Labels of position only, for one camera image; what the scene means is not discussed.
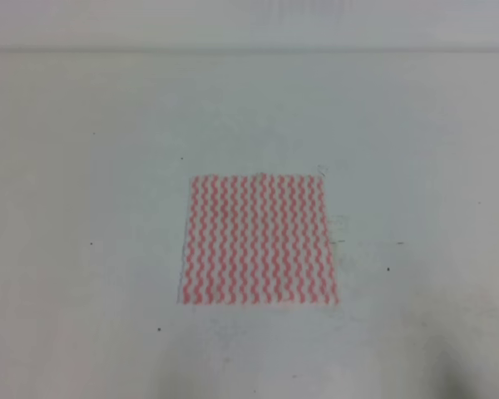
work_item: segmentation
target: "cloth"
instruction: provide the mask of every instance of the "cloth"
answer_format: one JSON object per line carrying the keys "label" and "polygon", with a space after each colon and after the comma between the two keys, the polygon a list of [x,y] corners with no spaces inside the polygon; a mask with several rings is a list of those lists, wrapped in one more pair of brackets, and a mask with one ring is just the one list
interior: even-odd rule
{"label": "cloth", "polygon": [[320,176],[190,182],[182,303],[338,303]]}

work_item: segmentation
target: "white table surface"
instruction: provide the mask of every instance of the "white table surface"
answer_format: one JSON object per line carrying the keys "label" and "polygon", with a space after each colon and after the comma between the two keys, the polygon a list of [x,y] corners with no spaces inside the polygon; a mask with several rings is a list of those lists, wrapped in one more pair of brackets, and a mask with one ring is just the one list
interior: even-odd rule
{"label": "white table surface", "polygon": [[[192,175],[319,165],[337,308],[176,303]],[[444,378],[499,398],[499,54],[0,54],[0,398]]]}

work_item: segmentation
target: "white wall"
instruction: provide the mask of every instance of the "white wall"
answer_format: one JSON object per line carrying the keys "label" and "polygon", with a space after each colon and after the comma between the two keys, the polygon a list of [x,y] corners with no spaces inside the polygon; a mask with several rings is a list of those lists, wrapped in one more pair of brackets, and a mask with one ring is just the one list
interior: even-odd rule
{"label": "white wall", "polygon": [[0,47],[499,47],[499,0],[0,0]]}
{"label": "white wall", "polygon": [[[337,308],[176,305],[192,175],[318,165]],[[0,398],[455,390],[499,398],[499,54],[0,55]]]}

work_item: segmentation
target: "dishcloth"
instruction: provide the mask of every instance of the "dishcloth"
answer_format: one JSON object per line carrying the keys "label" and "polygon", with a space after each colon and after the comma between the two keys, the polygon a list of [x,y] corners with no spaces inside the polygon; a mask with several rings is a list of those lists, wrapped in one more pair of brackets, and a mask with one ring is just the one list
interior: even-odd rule
{"label": "dishcloth", "polygon": [[321,176],[196,176],[182,303],[338,303]]}

